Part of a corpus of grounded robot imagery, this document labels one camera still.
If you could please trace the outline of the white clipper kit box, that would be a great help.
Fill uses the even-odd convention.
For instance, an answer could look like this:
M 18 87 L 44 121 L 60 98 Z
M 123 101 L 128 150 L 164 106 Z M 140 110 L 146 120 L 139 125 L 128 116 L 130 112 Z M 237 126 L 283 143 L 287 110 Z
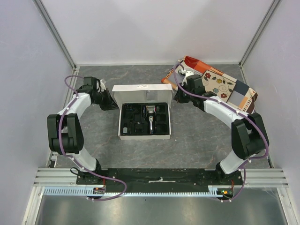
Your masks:
M 114 99 L 120 109 L 118 136 L 121 140 L 170 139 L 170 108 L 173 89 L 170 84 L 114 85 Z M 154 105 L 155 130 L 150 134 L 146 106 Z M 135 124 L 143 124 L 142 134 L 136 134 Z

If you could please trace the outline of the black comb guard attachment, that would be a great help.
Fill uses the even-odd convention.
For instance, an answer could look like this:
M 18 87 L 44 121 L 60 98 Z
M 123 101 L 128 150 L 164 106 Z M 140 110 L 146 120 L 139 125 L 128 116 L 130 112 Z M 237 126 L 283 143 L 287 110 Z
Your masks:
M 134 130 L 136 134 L 142 134 L 144 131 L 144 125 L 136 123 L 134 126 Z

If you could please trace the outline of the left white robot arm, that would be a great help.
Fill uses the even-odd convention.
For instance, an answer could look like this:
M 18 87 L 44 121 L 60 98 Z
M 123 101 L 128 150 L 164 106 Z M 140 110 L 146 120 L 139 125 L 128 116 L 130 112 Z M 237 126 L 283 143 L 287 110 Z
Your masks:
M 95 77 L 83 78 L 83 85 L 74 89 L 71 100 L 58 113 L 47 117 L 49 147 L 52 152 L 71 159 L 80 171 L 87 172 L 87 180 L 99 184 L 103 179 L 101 165 L 84 147 L 84 136 L 80 118 L 91 105 L 98 105 L 101 110 L 117 110 L 104 80 Z

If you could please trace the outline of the black silver hair clipper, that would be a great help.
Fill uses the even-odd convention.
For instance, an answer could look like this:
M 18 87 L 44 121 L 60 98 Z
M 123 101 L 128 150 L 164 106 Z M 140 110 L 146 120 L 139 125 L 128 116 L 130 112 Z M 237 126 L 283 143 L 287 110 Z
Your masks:
M 156 108 L 154 105 L 147 105 L 146 106 L 146 113 L 147 113 L 147 118 L 149 122 L 149 130 L 150 134 L 154 134 L 155 130 L 155 113 L 156 113 Z

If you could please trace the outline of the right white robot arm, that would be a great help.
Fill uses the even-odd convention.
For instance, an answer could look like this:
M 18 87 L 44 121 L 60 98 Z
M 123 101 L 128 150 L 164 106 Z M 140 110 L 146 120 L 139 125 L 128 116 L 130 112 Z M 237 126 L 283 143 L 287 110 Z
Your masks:
M 205 91 L 202 79 L 197 75 L 186 76 L 183 82 L 175 80 L 178 91 L 174 99 L 179 103 L 192 102 L 203 112 L 211 114 L 231 129 L 232 150 L 220 163 L 215 180 L 226 184 L 232 173 L 252 159 L 264 158 L 269 153 L 269 140 L 263 119 L 258 113 L 246 113 L 233 108 L 216 93 Z

